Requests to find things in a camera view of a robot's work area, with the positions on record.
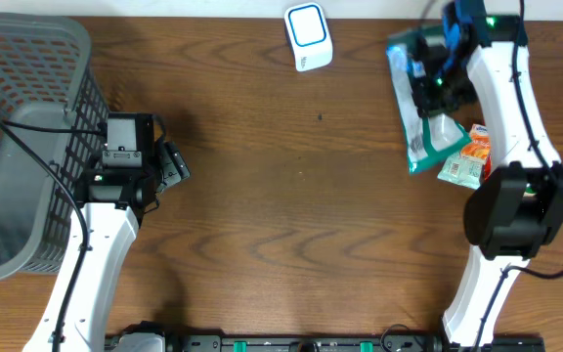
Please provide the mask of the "green white wipes pack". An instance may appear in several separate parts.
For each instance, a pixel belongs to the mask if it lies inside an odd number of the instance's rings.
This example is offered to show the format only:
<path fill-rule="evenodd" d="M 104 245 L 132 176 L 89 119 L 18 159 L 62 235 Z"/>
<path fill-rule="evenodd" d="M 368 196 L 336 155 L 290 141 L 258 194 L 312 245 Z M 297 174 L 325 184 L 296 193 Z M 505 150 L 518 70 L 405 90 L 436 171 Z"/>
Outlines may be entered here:
<path fill-rule="evenodd" d="M 425 78 L 425 64 L 412 57 L 416 31 L 408 29 L 388 37 L 386 55 L 407 145 L 408 171 L 416 174 L 459 152 L 471 138 L 465 129 L 443 112 L 419 115 L 412 98 L 412 80 Z"/>

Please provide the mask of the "red snack packet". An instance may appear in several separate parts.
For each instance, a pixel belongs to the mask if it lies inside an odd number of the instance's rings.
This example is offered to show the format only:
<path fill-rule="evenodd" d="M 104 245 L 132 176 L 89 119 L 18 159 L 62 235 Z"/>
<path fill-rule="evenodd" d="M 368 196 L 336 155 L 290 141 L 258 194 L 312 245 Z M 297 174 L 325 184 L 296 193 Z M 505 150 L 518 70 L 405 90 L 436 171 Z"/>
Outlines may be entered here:
<path fill-rule="evenodd" d="M 490 177 L 491 173 L 492 173 L 492 160 L 490 157 L 488 157 L 483 167 L 483 179 L 487 180 Z"/>

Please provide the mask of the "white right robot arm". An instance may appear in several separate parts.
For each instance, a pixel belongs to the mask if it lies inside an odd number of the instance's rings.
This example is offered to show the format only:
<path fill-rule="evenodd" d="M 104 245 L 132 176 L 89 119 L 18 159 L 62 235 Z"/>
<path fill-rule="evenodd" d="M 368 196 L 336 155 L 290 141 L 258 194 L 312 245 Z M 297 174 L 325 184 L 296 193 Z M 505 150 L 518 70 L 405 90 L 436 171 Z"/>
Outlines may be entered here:
<path fill-rule="evenodd" d="M 563 163 L 541 121 L 529 73 L 523 11 L 490 15 L 480 0 L 448 2 L 443 43 L 413 34 L 411 76 L 419 117 L 477 102 L 490 137 L 491 172 L 464 207 L 470 244 L 455 299 L 442 316 L 445 351 L 490 351 L 500 309 L 519 274 L 563 277 Z"/>

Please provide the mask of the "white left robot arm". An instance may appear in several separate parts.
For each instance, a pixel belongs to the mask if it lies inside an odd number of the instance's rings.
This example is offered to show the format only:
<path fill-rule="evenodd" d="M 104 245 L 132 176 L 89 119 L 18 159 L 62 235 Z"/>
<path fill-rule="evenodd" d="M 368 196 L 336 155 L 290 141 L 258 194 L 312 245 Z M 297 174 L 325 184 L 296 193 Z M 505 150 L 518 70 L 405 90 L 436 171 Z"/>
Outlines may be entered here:
<path fill-rule="evenodd" d="M 190 170 L 156 114 L 113 112 L 74 185 L 65 257 L 27 351 L 101 351 L 118 278 L 146 213 Z"/>

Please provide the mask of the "light teal snack packet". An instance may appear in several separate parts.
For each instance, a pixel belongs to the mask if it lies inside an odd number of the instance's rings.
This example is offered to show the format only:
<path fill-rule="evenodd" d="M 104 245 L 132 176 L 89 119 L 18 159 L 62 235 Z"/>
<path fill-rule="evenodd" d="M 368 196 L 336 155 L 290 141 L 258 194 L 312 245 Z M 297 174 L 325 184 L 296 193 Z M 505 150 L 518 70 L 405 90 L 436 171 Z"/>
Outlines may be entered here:
<path fill-rule="evenodd" d="M 462 157 L 459 153 L 450 155 L 437 178 L 439 180 L 476 190 L 481 185 L 484 164 Z"/>

